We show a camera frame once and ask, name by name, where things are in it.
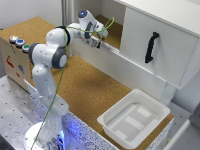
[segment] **white robotic arm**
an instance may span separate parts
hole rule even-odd
[[[34,43],[29,48],[28,55],[34,65],[32,75],[37,88],[37,97],[47,108],[50,107],[56,93],[51,68],[61,69],[65,66],[67,62],[65,46],[72,44],[74,38],[90,40],[93,34],[91,32],[101,31],[98,33],[99,36],[108,35],[108,31],[103,30],[104,25],[98,22],[88,10],[80,11],[78,18],[80,24],[57,27],[47,33],[46,44]],[[63,130],[61,117],[68,113],[68,108],[66,101],[56,96],[36,142],[40,148],[50,149],[48,143],[60,135]]]

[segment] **cabinet handle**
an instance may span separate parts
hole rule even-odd
[[[146,53],[146,57],[145,57],[145,63],[148,64],[149,62],[151,62],[153,60],[153,57],[151,56],[152,50],[153,50],[153,46],[154,46],[154,40],[157,39],[160,35],[156,32],[153,32],[153,36],[151,37],[150,41],[149,41],[149,45],[147,48],[147,53]]]

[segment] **green cable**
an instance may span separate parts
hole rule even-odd
[[[81,30],[81,29],[78,29],[78,28],[74,28],[74,27],[66,27],[66,28],[73,28],[73,29],[76,29],[76,30],[79,30],[79,31],[89,32],[89,33],[99,33],[99,32],[102,32],[102,33],[101,33],[101,38],[100,38],[100,40],[102,40],[104,31],[107,30],[108,28],[110,28],[110,27],[112,26],[112,24],[114,23],[114,20],[115,20],[114,17],[111,17],[111,18],[109,19],[109,21],[106,23],[104,29],[101,30],[101,31],[98,31],[98,32],[95,32],[95,31],[93,31],[93,32],[92,32],[92,31],[84,31],[84,30]],[[66,50],[66,49],[67,49],[67,37],[66,37],[66,34],[65,34],[65,30],[63,30],[63,32],[64,32],[64,38],[65,38],[65,43],[66,43],[66,45],[65,45],[65,50]],[[62,78],[63,78],[64,68],[65,68],[65,66],[62,68],[61,77],[60,77],[60,80],[59,80],[59,83],[58,83],[58,87],[57,87],[57,89],[56,89],[56,93],[55,93],[55,95],[54,95],[53,101],[51,102],[51,105],[50,105],[50,107],[49,107],[49,109],[48,109],[48,111],[47,111],[47,113],[46,113],[46,115],[45,115],[45,118],[44,118],[44,120],[43,120],[43,122],[42,122],[42,125],[41,125],[41,127],[40,127],[40,129],[39,129],[39,131],[38,131],[38,133],[37,133],[37,135],[36,135],[36,138],[34,139],[34,142],[33,142],[33,145],[32,145],[32,147],[31,147],[31,150],[33,149],[33,146],[34,146],[35,142],[37,141],[37,138],[38,138],[38,136],[39,136],[39,134],[40,134],[40,131],[41,131],[43,125],[44,125],[44,122],[45,122],[45,120],[47,119],[48,114],[49,114],[49,112],[50,112],[50,110],[51,110],[51,108],[52,108],[52,106],[53,106],[53,103],[54,103],[54,101],[55,101],[55,99],[56,99],[56,95],[57,95],[57,93],[58,93],[58,90],[59,90],[59,87],[60,87],[60,83],[61,83]]]

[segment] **white tray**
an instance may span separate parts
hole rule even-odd
[[[135,89],[97,121],[105,133],[122,147],[135,149],[169,113],[169,108]]]

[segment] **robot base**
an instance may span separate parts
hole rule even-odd
[[[31,150],[31,147],[34,142],[34,138],[36,137],[41,125],[42,125],[42,122],[37,123],[26,132],[25,137],[24,137],[24,149],[25,150]],[[69,142],[70,142],[69,135],[66,135],[66,134],[65,134],[65,140],[64,140],[65,141],[65,149],[64,150],[67,149],[67,147],[69,146]],[[53,147],[50,149],[49,149],[49,147],[41,148],[37,143],[35,143],[32,150],[57,150],[57,149],[55,149]]]

